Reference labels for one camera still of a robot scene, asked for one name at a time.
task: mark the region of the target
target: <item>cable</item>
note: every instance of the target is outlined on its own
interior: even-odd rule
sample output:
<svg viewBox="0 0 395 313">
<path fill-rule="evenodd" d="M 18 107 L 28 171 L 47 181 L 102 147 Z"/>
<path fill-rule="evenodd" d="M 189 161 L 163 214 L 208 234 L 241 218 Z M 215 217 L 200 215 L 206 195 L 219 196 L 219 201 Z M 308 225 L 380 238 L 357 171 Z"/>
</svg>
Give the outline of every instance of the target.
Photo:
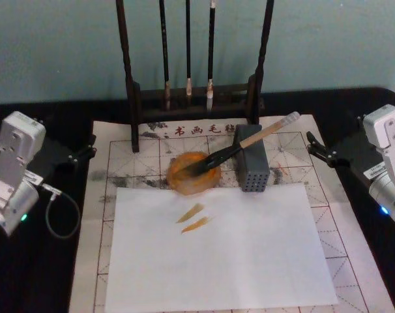
<svg viewBox="0 0 395 313">
<path fill-rule="evenodd" d="M 51 187 L 50 185 L 47 184 L 43 184 L 42 187 L 46 190 L 51 191 L 53 194 L 51 195 L 50 198 L 50 202 L 48 202 L 47 204 L 47 209 L 46 209 L 46 224 L 47 224 L 47 229 L 48 231 L 55 237 L 58 239 L 69 239 L 71 238 L 78 230 L 79 226 L 80 226 L 80 220 L 81 220 L 81 216 L 80 216 L 80 208 L 79 205 L 76 203 L 76 201 L 74 201 L 72 199 L 72 197 L 70 197 L 68 194 L 66 194 L 65 192 L 62 192 L 60 190 L 57 190 L 53 187 Z M 76 214 L 78 216 L 78 221 L 76 222 L 76 226 L 74 226 L 74 229 L 68 234 L 68 235 L 59 235 L 58 233 L 56 233 L 53 228 L 51 227 L 51 223 L 50 223 L 50 209 L 51 209 L 51 205 L 54 202 L 54 200 L 56 199 L 57 196 L 63 196 L 64 198 L 68 199 L 71 204 L 73 205 L 73 208 L 76 210 Z"/>
</svg>

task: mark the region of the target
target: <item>brush handle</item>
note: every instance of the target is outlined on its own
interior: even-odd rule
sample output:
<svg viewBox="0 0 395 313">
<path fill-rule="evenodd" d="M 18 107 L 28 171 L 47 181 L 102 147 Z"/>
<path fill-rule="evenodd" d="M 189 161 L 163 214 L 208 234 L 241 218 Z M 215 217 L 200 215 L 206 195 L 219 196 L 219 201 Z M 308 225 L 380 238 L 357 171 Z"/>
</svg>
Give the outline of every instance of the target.
<svg viewBox="0 0 395 313">
<path fill-rule="evenodd" d="M 264 137 L 268 136 L 269 134 L 272 134 L 273 132 L 276 132 L 277 130 L 281 129 L 282 127 L 284 127 L 288 124 L 291 124 L 292 122 L 296 121 L 299 117 L 300 117 L 300 114 L 297 112 L 290 113 L 288 116 L 284 117 L 283 119 L 279 120 L 278 122 L 275 122 L 274 124 L 270 125 L 269 127 L 266 127 L 264 129 L 260 130 L 258 133 L 244 139 L 239 144 L 243 149 L 247 148 L 248 146 L 252 145 L 255 142 L 258 142 L 259 140 L 263 139 Z"/>
</svg>

